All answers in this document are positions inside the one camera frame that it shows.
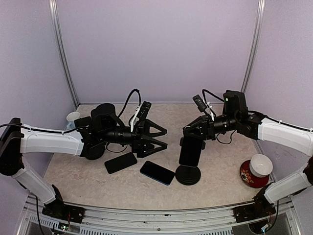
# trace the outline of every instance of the black cylindrical object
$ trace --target black cylindrical object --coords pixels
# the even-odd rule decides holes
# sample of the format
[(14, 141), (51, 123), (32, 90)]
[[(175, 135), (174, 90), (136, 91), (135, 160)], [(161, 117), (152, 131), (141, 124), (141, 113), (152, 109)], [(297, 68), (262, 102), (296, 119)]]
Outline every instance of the black cylindrical object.
[(129, 126), (117, 126), (113, 130), (107, 131), (103, 134), (104, 142), (131, 144), (132, 140), (131, 128)]
[(214, 119), (213, 125), (215, 134), (226, 133), (236, 129), (236, 120), (226, 115), (220, 115)]

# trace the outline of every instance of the table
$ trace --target table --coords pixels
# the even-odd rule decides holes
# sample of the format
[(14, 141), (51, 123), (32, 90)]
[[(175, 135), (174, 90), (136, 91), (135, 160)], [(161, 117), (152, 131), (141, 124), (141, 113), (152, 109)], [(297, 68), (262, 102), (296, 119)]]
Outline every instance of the table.
[[(97, 105), (80, 105), (77, 109), (81, 117), (88, 116)], [(116, 106), (116, 113), (123, 105)], [(214, 105), (219, 115), (222, 105)], [(124, 123), (134, 114), (135, 104), (129, 104), (122, 115)], [(239, 174), (240, 165), (251, 159), (257, 150), (252, 140), (235, 133), (232, 144), (207, 141), (201, 153), (199, 168), (200, 181), (193, 186), (184, 186), (175, 178), (170, 186), (165, 186), (144, 175), (139, 170), (146, 160), (175, 171), (179, 166), (182, 128), (200, 116), (195, 104), (152, 104), (148, 119), (167, 129), (167, 135), (157, 139), (168, 143), (166, 150), (155, 153), (138, 163), (114, 174), (108, 174), (104, 162), (130, 152), (116, 154), (105, 151), (98, 160), (68, 154), (54, 154), (45, 173), (45, 179), (54, 184), (66, 202), (82, 205), (131, 209), (131, 210), (182, 210), (220, 207), (251, 201), (259, 191), (243, 183)], [(229, 141), (229, 134), (219, 139)], [(123, 149), (118, 144), (110, 144), (111, 150)]]

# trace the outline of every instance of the white wall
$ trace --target white wall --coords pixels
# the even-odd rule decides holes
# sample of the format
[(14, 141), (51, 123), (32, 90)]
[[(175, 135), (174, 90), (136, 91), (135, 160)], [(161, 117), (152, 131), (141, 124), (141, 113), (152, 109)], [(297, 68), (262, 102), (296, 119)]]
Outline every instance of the white wall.
[(258, 0), (59, 0), (81, 103), (192, 102), (207, 88), (241, 88)]
[[(74, 106), (47, 0), (1, 1), (0, 82), (0, 124), (20, 117), (23, 123), (38, 127), (65, 127), (66, 115)], [(42, 175), (51, 154), (26, 157)], [(0, 175), (0, 234), (14, 234), (27, 195), (16, 181)]]
[[(251, 81), (249, 109), (295, 125), (313, 127), (313, 2), (266, 1)], [(262, 142), (277, 180), (308, 161), (287, 147)], [(313, 231), (313, 189), (292, 198), (304, 235)]]

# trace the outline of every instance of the smartphone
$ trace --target smartphone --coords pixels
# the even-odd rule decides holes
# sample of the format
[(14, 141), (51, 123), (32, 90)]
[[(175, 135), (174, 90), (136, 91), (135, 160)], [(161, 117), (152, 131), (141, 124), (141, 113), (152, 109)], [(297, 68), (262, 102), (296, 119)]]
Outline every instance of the smartphone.
[(148, 176), (162, 184), (170, 185), (173, 180), (175, 173), (157, 165), (151, 161), (146, 161), (145, 164), (140, 169), (140, 173)]
[(192, 167), (198, 166), (202, 144), (203, 140), (184, 136), (180, 149), (179, 164)]
[(113, 158), (104, 163), (109, 174), (116, 173), (137, 163), (133, 153), (126, 153), (117, 158)]

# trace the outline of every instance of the round black base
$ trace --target round black base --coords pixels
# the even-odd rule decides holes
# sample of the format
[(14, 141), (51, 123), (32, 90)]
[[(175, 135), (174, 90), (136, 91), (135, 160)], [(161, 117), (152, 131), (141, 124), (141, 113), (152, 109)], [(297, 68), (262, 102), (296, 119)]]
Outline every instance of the round black base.
[(176, 169), (175, 177), (183, 185), (195, 185), (201, 178), (201, 171), (198, 167), (180, 165)]

